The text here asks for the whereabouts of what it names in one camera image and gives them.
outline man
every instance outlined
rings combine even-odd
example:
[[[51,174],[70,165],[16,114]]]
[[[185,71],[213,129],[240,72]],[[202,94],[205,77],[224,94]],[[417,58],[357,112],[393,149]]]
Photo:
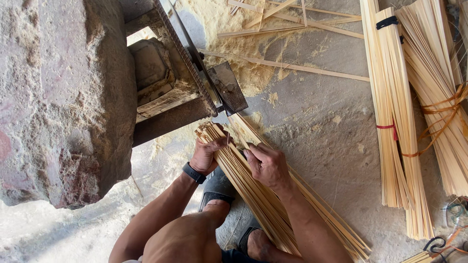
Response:
[[[198,186],[193,175],[207,176],[215,170],[218,164],[213,153],[226,147],[227,140],[220,138],[203,144],[197,139],[190,166],[185,166],[171,186],[131,220],[112,249],[110,263],[138,262],[137,259],[145,263],[352,263],[343,245],[290,178],[284,154],[263,143],[249,144],[250,150],[244,150],[244,155],[252,168],[252,176],[274,190],[285,206],[302,257],[276,248],[259,227],[250,227],[250,232],[239,241],[247,244],[242,249],[247,255],[237,250],[221,250],[216,243],[215,230],[223,224],[233,199],[230,199],[232,194],[223,190],[207,192],[205,189],[202,211],[182,217]],[[219,184],[222,176],[225,178],[218,172],[208,183]]]

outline black sandal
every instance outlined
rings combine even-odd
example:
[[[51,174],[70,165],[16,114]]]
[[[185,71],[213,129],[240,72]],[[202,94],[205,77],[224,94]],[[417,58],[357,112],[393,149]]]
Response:
[[[226,177],[226,174],[221,170],[221,167],[216,167],[216,169],[211,173],[211,178],[205,185],[203,189],[202,200],[198,211],[203,211],[203,208],[206,204],[213,199],[220,199],[229,203],[231,206],[232,202],[235,200],[235,195],[237,191],[231,181]]]
[[[252,216],[247,225],[242,230],[241,235],[239,235],[239,239],[236,242],[237,249],[247,256],[249,255],[247,252],[247,241],[249,240],[249,235],[257,229],[262,229],[262,227],[258,223],[257,219]]]

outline metal machine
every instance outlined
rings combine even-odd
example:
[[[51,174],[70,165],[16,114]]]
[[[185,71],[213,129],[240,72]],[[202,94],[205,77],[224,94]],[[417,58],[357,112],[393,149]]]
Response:
[[[155,9],[125,24],[127,36],[146,27],[154,33],[129,46],[139,95],[133,147],[219,112],[229,116],[248,107],[229,63],[207,70],[204,55],[196,50],[175,9],[171,6],[189,43],[187,50],[161,3],[154,3]]]

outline hand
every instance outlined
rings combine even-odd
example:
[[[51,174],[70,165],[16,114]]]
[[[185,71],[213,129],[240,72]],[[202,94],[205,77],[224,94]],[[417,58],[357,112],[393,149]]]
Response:
[[[249,143],[250,150],[244,150],[247,162],[252,168],[252,177],[274,191],[292,186],[286,157],[282,151],[275,151],[264,143],[255,146]]]
[[[223,131],[226,137],[218,138],[209,143],[203,143],[199,138],[197,138],[195,152],[189,163],[190,167],[204,176],[209,175],[216,167],[218,167],[218,163],[213,158],[213,153],[227,146],[228,137],[229,141],[234,143],[232,137],[224,130],[223,126],[218,123],[216,123],[216,125]]]

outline man's left hand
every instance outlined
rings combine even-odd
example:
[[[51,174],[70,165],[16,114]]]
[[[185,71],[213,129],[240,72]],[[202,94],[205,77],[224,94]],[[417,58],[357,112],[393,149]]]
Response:
[[[216,123],[216,125],[224,132],[226,137],[218,138],[209,143],[203,143],[197,138],[195,153],[189,163],[190,167],[204,176],[209,175],[218,166],[218,163],[213,158],[213,153],[227,146],[228,137],[230,142],[233,143],[232,137],[224,130],[223,126],[218,123]]]

